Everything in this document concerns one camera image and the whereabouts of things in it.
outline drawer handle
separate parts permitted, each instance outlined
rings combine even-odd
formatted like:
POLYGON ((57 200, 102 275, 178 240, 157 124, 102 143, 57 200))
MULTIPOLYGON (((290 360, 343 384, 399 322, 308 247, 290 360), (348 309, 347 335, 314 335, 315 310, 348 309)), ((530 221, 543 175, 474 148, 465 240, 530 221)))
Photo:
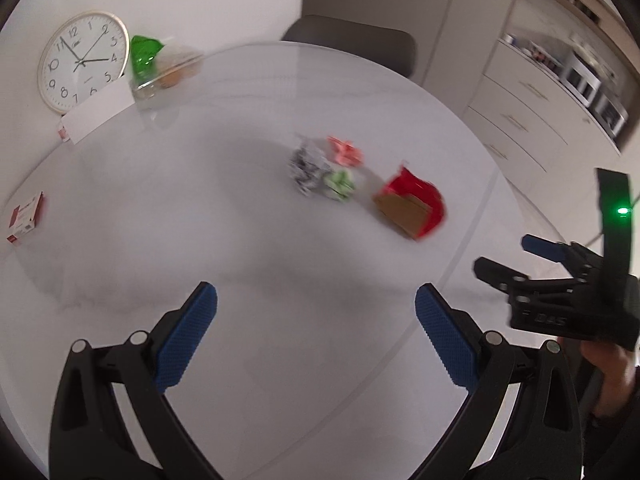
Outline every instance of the drawer handle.
POLYGON ((524 126, 522 126, 522 124, 520 124, 512 115, 502 114, 502 116, 505 119, 507 119, 511 124, 513 124, 517 129, 522 130, 523 132, 529 133, 529 130, 527 130, 524 126))
POLYGON ((494 145, 492 144, 485 144, 484 145, 487 149, 491 150, 492 152, 494 152, 497 156, 499 156, 500 158, 503 158, 504 160, 509 160, 507 158, 507 156, 501 152, 498 148, 496 148, 494 145))
POLYGON ((544 95, 540 90, 538 90, 535 86, 533 86, 531 83, 525 83, 524 81, 520 81, 520 84, 523 85, 525 88, 529 89, 530 91, 532 91, 535 95, 537 95, 541 99, 544 99, 545 101, 549 101, 549 98, 546 95, 544 95))

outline metal screw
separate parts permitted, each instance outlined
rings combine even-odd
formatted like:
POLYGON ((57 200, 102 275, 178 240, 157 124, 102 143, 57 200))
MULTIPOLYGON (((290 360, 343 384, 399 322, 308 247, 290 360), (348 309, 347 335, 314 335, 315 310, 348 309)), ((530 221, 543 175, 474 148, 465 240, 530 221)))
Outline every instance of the metal screw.
POLYGON ((547 341, 546 349, 552 354, 557 354, 560 351, 560 345, 556 341, 547 341))
POLYGON ((79 354, 85 348, 86 348, 86 341, 84 339, 78 339, 77 341, 74 341, 74 343, 71 345, 71 351, 74 354, 79 354))
POLYGON ((494 331, 487 332, 484 338, 490 345, 498 346, 502 343, 502 336, 494 331))
POLYGON ((129 337, 129 342, 132 345, 142 345, 142 343, 146 341, 147 336, 148 334, 146 332, 144 332, 143 330, 138 330, 137 332, 131 334, 131 336, 129 337))

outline crumpled pink paper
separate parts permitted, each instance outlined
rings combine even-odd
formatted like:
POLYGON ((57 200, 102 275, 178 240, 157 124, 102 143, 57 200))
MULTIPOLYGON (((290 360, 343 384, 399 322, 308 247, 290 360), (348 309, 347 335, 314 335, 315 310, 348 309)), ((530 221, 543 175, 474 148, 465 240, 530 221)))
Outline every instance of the crumpled pink paper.
POLYGON ((327 137, 334 149, 334 161, 341 166, 359 166, 362 164, 362 152, 353 147, 350 140, 340 140, 335 137, 327 137))

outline clock face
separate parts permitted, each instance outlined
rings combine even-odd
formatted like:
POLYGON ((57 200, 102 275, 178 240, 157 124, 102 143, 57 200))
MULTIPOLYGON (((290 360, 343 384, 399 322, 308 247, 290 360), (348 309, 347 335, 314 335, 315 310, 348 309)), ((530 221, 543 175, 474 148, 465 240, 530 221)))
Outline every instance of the clock face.
POLYGON ((87 99, 124 72, 129 35, 106 12, 86 12, 66 22, 49 40, 38 68, 44 101, 60 113, 87 99))

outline blue gripper pad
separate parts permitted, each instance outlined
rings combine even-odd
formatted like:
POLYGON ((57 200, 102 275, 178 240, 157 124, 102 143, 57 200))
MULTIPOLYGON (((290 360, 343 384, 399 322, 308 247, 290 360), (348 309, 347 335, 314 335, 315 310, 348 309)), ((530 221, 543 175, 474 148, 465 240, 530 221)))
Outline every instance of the blue gripper pad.
POLYGON ((415 295, 415 313, 431 344, 436 349, 449 377, 457 386, 463 386, 470 393, 478 382, 478 353, 459 330, 454 311, 438 294, 433 285, 423 285, 415 295))
POLYGON ((535 254, 558 264, 564 262, 562 244, 556 244, 533 235, 524 235, 520 244, 527 253, 535 254))
POLYGON ((156 357, 156 387, 161 394, 180 382, 191 357, 216 315, 215 287, 201 283, 179 311, 179 319, 156 357))

